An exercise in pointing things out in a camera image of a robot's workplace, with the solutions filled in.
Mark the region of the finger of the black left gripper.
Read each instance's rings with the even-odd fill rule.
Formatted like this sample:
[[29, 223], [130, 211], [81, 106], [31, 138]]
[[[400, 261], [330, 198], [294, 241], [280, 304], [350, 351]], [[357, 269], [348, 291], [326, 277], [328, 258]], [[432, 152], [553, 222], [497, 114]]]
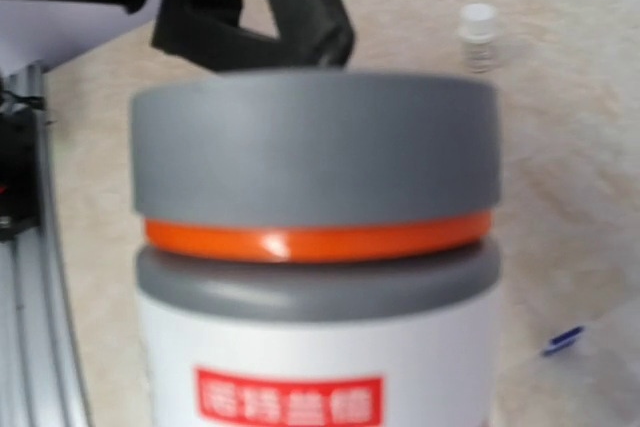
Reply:
[[151, 44], [212, 72], [341, 68], [355, 31], [342, 0], [162, 0]]

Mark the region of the grey bottle cap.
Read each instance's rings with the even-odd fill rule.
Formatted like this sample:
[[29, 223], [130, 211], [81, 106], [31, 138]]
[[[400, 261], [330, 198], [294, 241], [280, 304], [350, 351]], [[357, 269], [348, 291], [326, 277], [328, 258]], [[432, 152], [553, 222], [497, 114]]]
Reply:
[[156, 87], [131, 104], [134, 204], [163, 251], [346, 262], [485, 237], [501, 194], [496, 90], [336, 71]]

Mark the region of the small white-capped pill bottle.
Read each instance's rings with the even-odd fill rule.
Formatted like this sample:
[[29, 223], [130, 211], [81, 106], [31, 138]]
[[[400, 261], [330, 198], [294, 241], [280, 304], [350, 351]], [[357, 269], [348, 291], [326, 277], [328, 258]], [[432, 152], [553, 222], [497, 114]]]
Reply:
[[476, 73], [490, 71], [496, 62], [496, 8], [487, 3], [463, 6], [459, 11], [457, 34], [467, 67]]

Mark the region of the orange grey-capped pill bottle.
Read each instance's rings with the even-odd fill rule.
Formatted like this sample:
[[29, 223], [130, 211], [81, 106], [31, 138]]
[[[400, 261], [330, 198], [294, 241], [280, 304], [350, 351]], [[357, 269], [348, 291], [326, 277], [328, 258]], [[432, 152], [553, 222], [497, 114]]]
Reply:
[[393, 261], [251, 264], [146, 247], [139, 312], [158, 426], [484, 426], [493, 240]]

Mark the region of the clear plastic pill organizer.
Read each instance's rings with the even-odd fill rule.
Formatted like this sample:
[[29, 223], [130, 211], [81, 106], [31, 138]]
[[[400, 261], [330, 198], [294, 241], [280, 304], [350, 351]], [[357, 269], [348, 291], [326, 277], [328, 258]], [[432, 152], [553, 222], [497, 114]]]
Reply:
[[505, 288], [492, 425], [638, 425], [639, 298], [576, 300]]

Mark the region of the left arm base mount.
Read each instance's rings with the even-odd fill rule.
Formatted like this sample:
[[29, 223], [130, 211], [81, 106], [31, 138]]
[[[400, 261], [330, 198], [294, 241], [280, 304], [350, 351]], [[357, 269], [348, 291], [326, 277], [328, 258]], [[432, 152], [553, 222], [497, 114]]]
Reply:
[[1, 82], [1, 241], [8, 243], [41, 218], [39, 181], [42, 95], [17, 74]]

